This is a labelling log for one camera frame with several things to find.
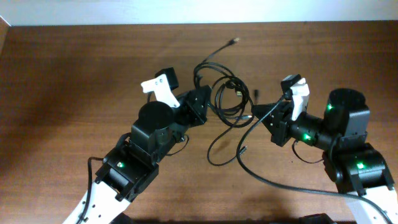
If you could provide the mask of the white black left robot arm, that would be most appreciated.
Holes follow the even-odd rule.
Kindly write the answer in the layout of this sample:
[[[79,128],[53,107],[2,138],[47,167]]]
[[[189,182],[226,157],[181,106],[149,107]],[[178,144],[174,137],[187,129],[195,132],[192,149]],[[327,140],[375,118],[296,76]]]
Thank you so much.
[[[208,85],[178,95],[178,108],[161,101],[141,107],[131,131],[88,166],[88,190],[65,223],[132,223],[124,212],[159,174],[159,162],[182,141],[189,128],[203,125],[211,96]]]

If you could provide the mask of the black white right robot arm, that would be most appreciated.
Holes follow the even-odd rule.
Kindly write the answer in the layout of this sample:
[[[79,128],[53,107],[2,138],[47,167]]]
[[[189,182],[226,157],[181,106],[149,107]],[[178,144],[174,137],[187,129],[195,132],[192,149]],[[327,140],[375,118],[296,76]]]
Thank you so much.
[[[271,142],[289,140],[323,151],[321,162],[336,195],[346,199],[357,223],[397,223],[394,180],[382,154],[367,142],[370,110],[364,95],[338,88],[328,97],[322,118],[294,114],[294,102],[256,105],[252,112],[271,133]]]

